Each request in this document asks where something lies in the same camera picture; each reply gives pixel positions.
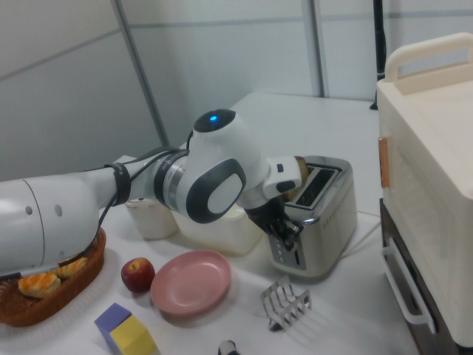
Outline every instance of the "toy block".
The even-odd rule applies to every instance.
[[[132,313],[128,309],[114,303],[95,320],[95,325],[98,330],[101,331],[103,338],[105,338],[107,344],[112,348],[116,348],[117,346],[110,336],[110,333],[131,315]]]
[[[127,318],[110,336],[123,355],[150,355],[157,349],[148,329],[135,316]]]

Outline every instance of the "metal toast rack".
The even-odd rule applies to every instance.
[[[312,308],[309,290],[296,296],[288,275],[266,288],[260,298],[269,319],[270,331],[286,331],[302,314],[305,314],[306,308]]]

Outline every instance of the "red apple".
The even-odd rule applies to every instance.
[[[131,292],[148,291],[155,274],[153,265],[145,257],[130,260],[121,269],[121,279]]]

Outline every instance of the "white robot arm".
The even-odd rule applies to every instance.
[[[227,109],[202,115],[193,133],[190,150],[0,183],[0,280],[50,270],[80,253],[98,230],[99,209],[123,198],[157,199],[198,223],[217,220],[236,202],[292,248],[301,227],[284,213],[281,194],[301,185],[296,159],[263,157],[244,121]],[[121,196],[118,180],[128,184]]]

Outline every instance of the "pastry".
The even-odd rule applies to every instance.
[[[292,201],[298,193],[304,188],[305,183],[307,182],[307,178],[309,177],[309,169],[303,157],[295,157],[297,163],[299,165],[299,170],[301,171],[301,186],[296,187],[295,189],[289,190],[283,194],[284,201],[290,202]]]
[[[62,268],[57,268],[51,272],[60,279],[69,279],[75,273],[77,273],[77,271],[81,270],[81,268],[83,268],[88,261],[89,260],[86,257],[82,257],[81,259],[76,260],[74,263],[67,264]]]
[[[42,273],[22,277],[18,289],[26,296],[45,298],[61,286],[58,277],[51,273]]]

